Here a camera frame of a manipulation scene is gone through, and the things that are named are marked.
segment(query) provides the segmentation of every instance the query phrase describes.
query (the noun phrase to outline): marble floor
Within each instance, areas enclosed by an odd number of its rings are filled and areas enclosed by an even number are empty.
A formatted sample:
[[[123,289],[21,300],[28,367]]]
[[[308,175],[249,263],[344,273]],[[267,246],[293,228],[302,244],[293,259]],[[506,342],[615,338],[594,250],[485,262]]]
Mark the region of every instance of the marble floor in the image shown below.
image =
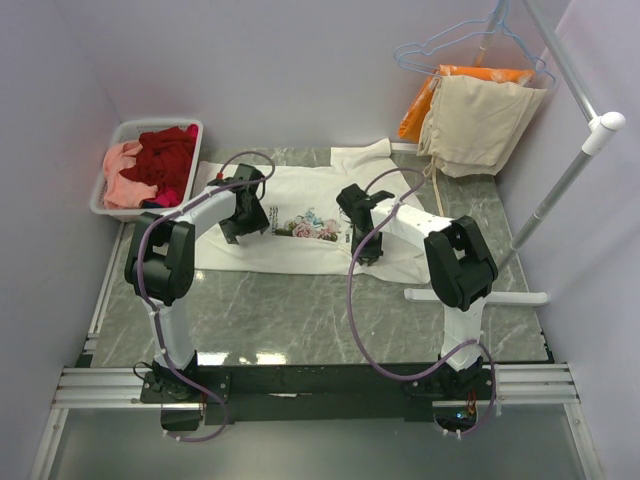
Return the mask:
[[[329,165],[326,149],[260,149],[277,165]],[[222,163],[237,150],[201,154]],[[422,168],[424,158],[393,154],[399,166]],[[245,163],[252,159],[245,157]],[[410,176],[407,182],[412,183]],[[510,232],[493,177],[438,177],[445,214],[470,215],[478,222],[496,259],[506,252]],[[430,181],[417,192],[425,210],[437,212]],[[123,232],[116,276],[106,299],[92,367],[129,367],[151,361],[149,320],[123,268],[132,234]],[[368,275],[354,280],[356,322],[367,349],[380,362],[432,362],[443,339],[442,306],[404,300],[408,285],[385,283]],[[526,291],[514,260],[494,284],[496,291]],[[345,305],[345,276],[276,275],[196,271],[188,295],[190,332],[201,364],[358,363],[363,358],[351,337]],[[482,319],[483,342],[501,362],[546,361],[547,351],[535,311],[528,307],[488,306]]]

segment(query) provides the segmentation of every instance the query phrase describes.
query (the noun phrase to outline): orange clothing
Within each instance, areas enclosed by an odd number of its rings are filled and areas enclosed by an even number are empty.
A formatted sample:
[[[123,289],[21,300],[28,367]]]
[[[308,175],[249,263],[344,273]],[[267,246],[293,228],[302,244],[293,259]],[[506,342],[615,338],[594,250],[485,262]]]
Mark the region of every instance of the orange clothing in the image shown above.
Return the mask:
[[[136,164],[136,155],[142,150],[139,141],[118,143],[107,150],[102,163],[107,191],[104,193],[104,206],[107,208],[140,208],[144,200],[152,200],[158,192],[155,185],[133,182],[120,175],[124,168]]]
[[[524,86],[535,74],[533,70],[510,70],[510,69],[494,69],[481,67],[456,67],[454,65],[440,65],[438,75],[467,75],[469,77],[479,78],[480,80],[489,80],[497,83],[513,82]],[[439,77],[429,75],[424,81],[418,95],[409,107],[409,111],[402,119],[400,127],[398,127],[398,136],[418,143],[420,140],[420,130],[424,117],[431,109],[431,100],[433,93],[438,85]]]

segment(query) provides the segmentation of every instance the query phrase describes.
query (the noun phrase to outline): metal pole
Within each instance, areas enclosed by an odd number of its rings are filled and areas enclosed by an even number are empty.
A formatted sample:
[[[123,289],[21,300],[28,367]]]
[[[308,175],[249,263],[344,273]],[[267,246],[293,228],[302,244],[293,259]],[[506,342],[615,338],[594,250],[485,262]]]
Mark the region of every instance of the metal pole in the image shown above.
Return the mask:
[[[522,248],[522,246],[529,240],[529,237],[533,235],[533,232],[536,231],[538,226],[545,219],[549,211],[558,203],[558,200],[564,195],[564,193],[569,189],[569,187],[573,184],[573,182],[578,178],[578,175],[585,169],[585,167],[589,164],[593,155],[589,155],[584,151],[580,150],[580,153],[575,158],[569,168],[565,170],[562,174],[562,177],[556,182],[551,191],[547,194],[544,200],[538,205],[535,212],[531,214],[527,223],[524,224],[524,227],[520,229],[520,231],[516,234],[515,237],[511,240],[510,250],[507,253],[507,256],[502,259],[500,265],[498,266],[498,271],[502,271],[504,267],[511,261],[513,257],[515,257],[516,253]]]
[[[489,27],[487,28],[487,31],[491,33],[487,33],[482,38],[480,51],[478,52],[476,59],[473,61],[474,67],[480,67],[482,65],[482,62],[484,62],[484,56],[487,53],[487,50],[489,49],[489,46],[493,41],[493,37],[496,34],[495,29],[498,26],[498,21],[502,18],[502,15],[504,15],[504,9],[507,5],[507,1],[508,0],[500,0],[494,14],[491,15],[491,19],[489,20]]]
[[[551,52],[551,55],[555,59],[560,73],[562,73],[562,76],[566,80],[571,93],[578,102],[578,105],[580,106],[580,109],[582,110],[582,113],[586,117],[587,121],[591,121],[594,118],[597,118],[599,115],[596,111],[596,108],[594,107],[593,97],[589,93],[589,90],[582,81],[580,75],[578,75],[578,73],[575,71],[571,60],[569,60],[569,55],[567,55],[567,52],[558,40],[558,37],[549,25],[546,17],[540,11],[538,2],[536,0],[522,1],[524,3],[524,6],[529,11],[529,15],[531,15],[533,23],[540,31],[540,35],[542,36],[544,43],[547,44],[549,52]]]

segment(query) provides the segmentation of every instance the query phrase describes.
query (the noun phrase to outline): floral print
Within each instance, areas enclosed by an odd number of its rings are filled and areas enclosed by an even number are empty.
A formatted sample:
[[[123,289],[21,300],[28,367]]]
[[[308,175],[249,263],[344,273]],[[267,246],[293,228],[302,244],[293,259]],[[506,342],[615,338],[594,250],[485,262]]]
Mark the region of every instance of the floral print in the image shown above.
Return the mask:
[[[331,218],[323,220],[317,217],[313,208],[310,208],[304,215],[284,222],[284,228],[276,228],[274,233],[283,237],[318,238],[337,242],[340,224]]]

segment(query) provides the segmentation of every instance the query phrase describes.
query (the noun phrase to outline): beige cloth bag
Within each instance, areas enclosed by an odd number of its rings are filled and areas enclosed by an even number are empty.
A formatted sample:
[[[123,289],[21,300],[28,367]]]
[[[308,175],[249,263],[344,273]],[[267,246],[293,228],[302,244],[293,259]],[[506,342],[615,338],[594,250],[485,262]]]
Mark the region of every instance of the beige cloth bag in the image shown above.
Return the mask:
[[[507,163],[546,90],[468,76],[439,80],[418,155],[451,177],[495,175]]]

